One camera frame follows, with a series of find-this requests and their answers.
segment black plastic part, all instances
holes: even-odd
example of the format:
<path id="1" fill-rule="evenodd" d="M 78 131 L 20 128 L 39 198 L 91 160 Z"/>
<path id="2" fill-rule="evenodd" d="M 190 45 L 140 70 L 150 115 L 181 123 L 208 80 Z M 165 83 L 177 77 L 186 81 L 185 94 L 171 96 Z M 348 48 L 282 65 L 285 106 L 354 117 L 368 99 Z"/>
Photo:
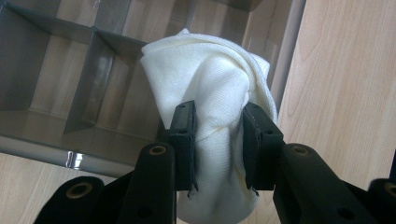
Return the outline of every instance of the black plastic part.
<path id="1" fill-rule="evenodd" d="M 301 219 L 291 223 L 377 223 L 314 149 L 285 145 L 279 165 L 285 178 L 276 180 L 275 195 L 287 186 L 302 211 Z M 287 216 L 278 205 L 288 201 L 274 197 L 274 202 L 278 213 Z"/>
<path id="2" fill-rule="evenodd" d="M 392 167 L 390 168 L 390 179 L 396 179 L 396 150 L 395 153 L 393 154 L 393 162 L 392 162 Z"/>
<path id="3" fill-rule="evenodd" d="M 168 131 L 169 144 L 176 154 L 176 190 L 191 190 L 192 186 L 198 190 L 194 169 L 195 131 L 194 101 L 178 105 Z"/>
<path id="4" fill-rule="evenodd" d="M 283 133 L 258 105 L 248 103 L 243 110 L 244 150 L 247 188 L 273 190 L 274 170 L 283 142 Z"/>
<path id="5" fill-rule="evenodd" d="M 114 223 L 118 219 L 133 173 L 123 175 L 104 187 L 88 223 Z"/>
<path id="6" fill-rule="evenodd" d="M 103 188 L 102 180 L 91 176 L 67 181 L 55 191 L 41 209 L 35 224 L 87 223 Z"/>
<path id="7" fill-rule="evenodd" d="M 117 223 L 176 223 L 175 151 L 171 146 L 150 144 L 141 150 Z"/>
<path id="8" fill-rule="evenodd" d="M 378 223 L 396 222 L 396 194 L 387 192 L 388 183 L 396 187 L 394 180 L 373 180 L 369 191 L 344 183 Z"/>

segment white towel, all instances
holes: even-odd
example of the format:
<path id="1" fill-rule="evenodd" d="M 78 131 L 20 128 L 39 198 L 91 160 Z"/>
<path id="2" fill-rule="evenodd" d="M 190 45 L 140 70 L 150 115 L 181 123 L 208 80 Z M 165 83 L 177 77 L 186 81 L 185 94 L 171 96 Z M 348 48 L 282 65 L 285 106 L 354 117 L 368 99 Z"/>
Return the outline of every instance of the white towel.
<path id="1" fill-rule="evenodd" d="M 234 43 L 209 35 L 178 35 L 143 47 L 144 66 L 165 128 L 175 107 L 194 100 L 198 191 L 181 192 L 177 216 L 189 223 L 237 223 L 257 196 L 245 183 L 241 112 L 248 101 L 276 122 L 266 79 L 269 64 Z"/>

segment wooden table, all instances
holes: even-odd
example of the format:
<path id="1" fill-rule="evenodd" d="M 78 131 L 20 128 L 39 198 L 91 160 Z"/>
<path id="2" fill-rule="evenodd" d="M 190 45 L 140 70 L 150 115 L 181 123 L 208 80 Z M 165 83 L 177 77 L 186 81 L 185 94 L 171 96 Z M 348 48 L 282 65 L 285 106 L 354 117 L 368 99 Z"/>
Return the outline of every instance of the wooden table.
<path id="1" fill-rule="evenodd" d="M 387 177 L 396 148 L 396 1 L 307 0 L 278 126 L 345 181 Z M 67 179 L 92 175 L 0 154 L 0 222 L 32 223 Z M 100 176 L 107 183 L 112 178 Z M 243 223 L 277 223 L 271 193 Z"/>

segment storage organizer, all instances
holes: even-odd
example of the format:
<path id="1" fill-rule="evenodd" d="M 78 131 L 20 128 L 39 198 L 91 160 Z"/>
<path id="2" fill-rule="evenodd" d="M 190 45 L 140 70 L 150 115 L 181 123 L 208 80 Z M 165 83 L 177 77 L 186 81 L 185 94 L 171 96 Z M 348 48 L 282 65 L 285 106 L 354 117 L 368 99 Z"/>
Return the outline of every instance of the storage organizer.
<path id="1" fill-rule="evenodd" d="M 280 104 L 304 1 L 225 3 L 0 0 L 1 151 L 37 158 L 39 150 L 2 147 L 13 139 L 68 152 L 68 160 L 72 152 L 133 166 L 163 130 L 141 48 L 183 28 L 269 61 Z"/>

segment white cloth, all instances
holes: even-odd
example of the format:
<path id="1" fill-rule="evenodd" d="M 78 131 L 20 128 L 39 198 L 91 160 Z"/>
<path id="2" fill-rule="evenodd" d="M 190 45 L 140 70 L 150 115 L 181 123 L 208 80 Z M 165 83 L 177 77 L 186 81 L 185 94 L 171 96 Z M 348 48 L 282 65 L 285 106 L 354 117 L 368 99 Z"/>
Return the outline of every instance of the white cloth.
<path id="1" fill-rule="evenodd" d="M 142 50 L 141 63 L 165 128 L 177 105 L 195 101 L 199 190 L 180 193 L 177 216 L 200 224 L 243 220 L 257 196 L 245 183 L 241 111 L 250 101 L 276 122 L 275 102 L 266 85 L 268 62 L 228 40 L 188 30 Z"/>

